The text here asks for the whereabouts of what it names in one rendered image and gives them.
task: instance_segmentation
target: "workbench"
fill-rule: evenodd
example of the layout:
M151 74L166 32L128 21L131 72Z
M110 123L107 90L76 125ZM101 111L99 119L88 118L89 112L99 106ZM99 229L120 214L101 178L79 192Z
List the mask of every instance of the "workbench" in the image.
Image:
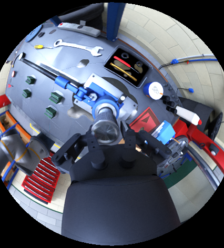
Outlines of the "workbench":
M92 73L107 80L124 93L127 93L129 97L138 104L136 114L126 121L128 124L132 123L148 107L151 108L160 123L165 120L173 125L175 121L177 121L178 116L167 111L167 105L165 105L161 99L153 100L146 97L143 93L143 86L145 84L154 81L159 82L163 86L164 95L174 96L175 106L179 105L182 107L175 92L177 90L176 85L170 77L169 81L166 79L168 76L167 73L167 76L164 77L156 68L154 65L156 64L156 60L153 56L132 40L118 34L119 39L115 42L111 42L106 39L106 33L104 32L101 32L101 34L95 38L86 34L59 29L53 23L43 23L40 32L44 32L42 37L37 35L29 42L26 42L24 39L16 56L20 53L25 53L25 59L33 63L57 68L64 74L75 78L75 80L78 81L77 87L83 86ZM100 46L103 48L103 50L99 51L102 55L95 57L91 55L89 51L74 47L54 47L53 44L58 39L62 39L64 42L87 45L90 47ZM39 44L45 47L52 47L53 49L35 49L34 46ZM148 71L139 82L139 87L133 86L121 76L105 68L106 62L119 48L134 55L148 66ZM8 106L12 116L20 123L25 119L26 122L30 123L30 126L54 140L60 147L74 134L80 133L84 135L93 124L94 119L92 115L75 105L74 93L61 88L50 78L16 59L16 56L13 61L14 67L10 69L6 86L6 95L12 103L11 106ZM82 65L81 61L87 60L88 64ZM30 84L30 82L26 83L28 77L35 78L35 82L33 84ZM23 90L25 89L28 89L31 93L28 98L23 97ZM63 96L63 100L60 104L54 104L49 100L51 93L55 91ZM57 110L57 115L53 119L49 119L44 114L46 108L49 106ZM27 131L31 128L30 126L27 125L24 129ZM110 145L118 144L121 140L122 135ZM88 149L86 147L82 154L86 154L87 152Z

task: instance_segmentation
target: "tile floor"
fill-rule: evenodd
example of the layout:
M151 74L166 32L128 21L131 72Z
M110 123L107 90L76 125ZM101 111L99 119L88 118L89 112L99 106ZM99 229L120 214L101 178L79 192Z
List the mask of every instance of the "tile floor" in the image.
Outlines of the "tile floor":
M106 27L106 11L107 9L103 13L104 27ZM139 5L126 5L119 33L140 44L142 48L158 60L159 65L169 63L177 57L211 53L203 41L186 26L163 13ZM10 66L10 63L4 64L0 72L0 95L5 93ZM202 63L202 65L189 63L188 65L181 64L170 68L165 67L163 71L166 74L168 73L167 76L170 76L178 87L192 86L194 89L196 88L194 99L197 101L201 100L205 104L208 103L212 106L215 106L216 102L221 102L221 105L218 105L218 109L221 108L224 113L224 98L220 98L218 101L216 97L219 98L219 95L205 94L205 92L212 92L209 90L221 83L221 79L224 85L223 70L219 73L221 76L219 77L220 82L217 82L216 77L215 79L210 78L212 74L218 73L218 68L221 69L213 62ZM191 94L185 91L180 92L184 97L191 98ZM0 109L0 113L6 109L7 107ZM220 135L219 138L222 137L221 133L224 137L224 126L221 129L222 131L220 130L218 134ZM218 139L218 141L224 148L224 140ZM204 159L207 159L207 154L204 154L203 151L200 151L200 154ZM219 168L211 161L207 160L207 162L214 169L215 175L218 174L218 179L221 181L223 175L221 175ZM19 171L9 192L15 201L35 220L54 232L61 233L62 212L66 191L71 182L70 176L67 174L60 175L53 201L48 205L44 205L23 193L21 184L24 177L25 174ZM194 216L214 193L211 185L198 167L171 187L169 192L181 222Z

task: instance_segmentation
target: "red card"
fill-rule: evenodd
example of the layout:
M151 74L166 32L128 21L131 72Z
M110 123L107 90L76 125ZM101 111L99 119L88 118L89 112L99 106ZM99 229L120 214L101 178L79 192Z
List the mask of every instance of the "red card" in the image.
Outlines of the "red card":
M129 126L135 131L139 132L141 128L148 133L152 133L160 122L153 111L148 107L137 119L135 119Z

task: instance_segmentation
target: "white bottle with red cap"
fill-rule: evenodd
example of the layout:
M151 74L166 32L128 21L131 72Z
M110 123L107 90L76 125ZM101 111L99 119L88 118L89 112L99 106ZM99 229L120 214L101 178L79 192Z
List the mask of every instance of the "white bottle with red cap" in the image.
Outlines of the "white bottle with red cap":
M196 113L191 112L188 109L185 109L185 108L182 108L179 106L176 107L176 110L177 110L178 116L184 118L185 120L191 122L192 124L194 124L196 126L202 124L199 116Z

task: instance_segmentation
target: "wrench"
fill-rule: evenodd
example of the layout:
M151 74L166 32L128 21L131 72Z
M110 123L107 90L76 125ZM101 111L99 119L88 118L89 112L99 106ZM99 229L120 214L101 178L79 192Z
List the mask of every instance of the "wrench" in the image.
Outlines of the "wrench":
M99 47L99 46L87 47L87 46L82 46L82 45L78 45L78 44L74 44L74 43L63 42L61 39L58 39L57 41L54 42L54 47L58 47L58 46L69 46L69 47L81 48L81 49L84 49L84 50L91 52L91 54L93 56L101 56L101 54L99 54L98 51L100 49L103 50L103 48Z

